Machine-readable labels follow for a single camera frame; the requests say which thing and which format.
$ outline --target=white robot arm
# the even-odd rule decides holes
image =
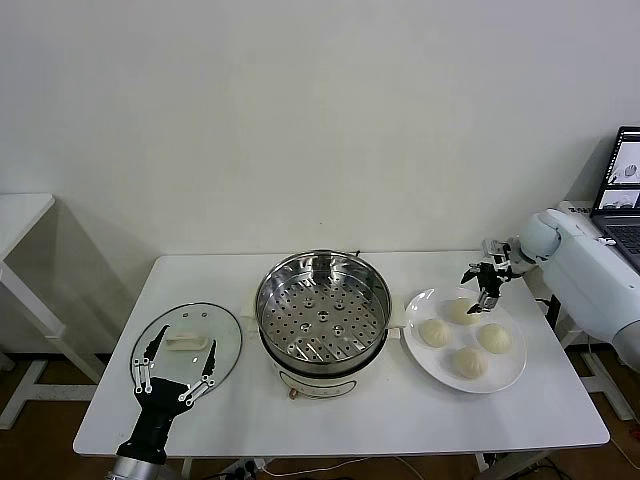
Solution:
[[[585,233],[572,217],[547,210],[532,215],[519,238],[501,245],[506,245],[505,261],[496,274],[502,281],[539,266],[545,284],[576,324],[611,343],[640,372],[640,276],[603,239]],[[480,277],[478,282],[484,291]]]

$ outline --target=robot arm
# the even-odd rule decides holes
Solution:
[[[472,263],[469,270],[465,272],[460,283],[467,283],[472,278],[478,279],[480,286],[480,296],[475,305],[467,313],[480,313],[491,311],[500,298],[500,286],[519,277],[513,272],[509,261],[511,247],[508,244],[495,240],[485,240],[482,242],[485,257],[493,258],[496,266],[489,262]]]
[[[508,241],[507,257],[514,275],[542,268],[546,285],[576,324],[611,343],[640,371],[640,276],[606,243],[585,234],[572,217],[547,210],[531,216],[519,238]]]
[[[169,325],[165,325],[151,340],[142,361],[133,360],[135,367],[134,395],[141,411],[129,440],[118,447],[116,464],[106,480],[154,480],[167,460],[164,447],[169,430],[178,415],[189,411],[194,402],[215,385],[216,340],[202,370],[201,379],[193,385],[162,377],[151,377],[150,365]]]

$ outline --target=pot lid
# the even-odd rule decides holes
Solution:
[[[150,377],[191,388],[207,375],[209,393],[229,375],[238,360],[242,332],[236,318],[211,303],[180,305],[154,320],[140,335],[131,354],[131,377],[136,365],[148,365]]]

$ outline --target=white table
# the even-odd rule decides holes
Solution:
[[[477,252],[376,253],[375,266],[405,304],[429,287],[457,284]],[[218,303],[239,316],[262,276],[284,255],[168,256],[158,259],[131,313],[74,441],[83,455],[113,455],[140,408],[129,375],[144,328],[187,302]],[[374,379],[335,399],[289,400],[258,334],[241,318],[243,350],[231,375],[175,419],[171,457],[369,456],[511,452],[480,478],[506,478],[552,448],[600,445],[609,433],[522,280],[501,305],[527,339],[527,367],[490,395],[453,390],[422,372],[388,340]]]
[[[0,195],[0,283],[29,310],[27,319],[60,352],[95,383],[100,381],[104,364],[82,347],[65,325],[4,262],[15,246],[53,205],[49,193]],[[0,429],[9,429],[27,400],[90,400],[95,387],[90,385],[38,385],[46,362],[32,362],[18,388],[0,414]],[[0,353],[0,368],[12,369],[13,362]]]

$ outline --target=white wall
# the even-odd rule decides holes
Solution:
[[[134,296],[162,253],[476,248],[592,157],[590,193],[640,123],[638,25],[635,0],[10,2],[0,191],[53,192]]]

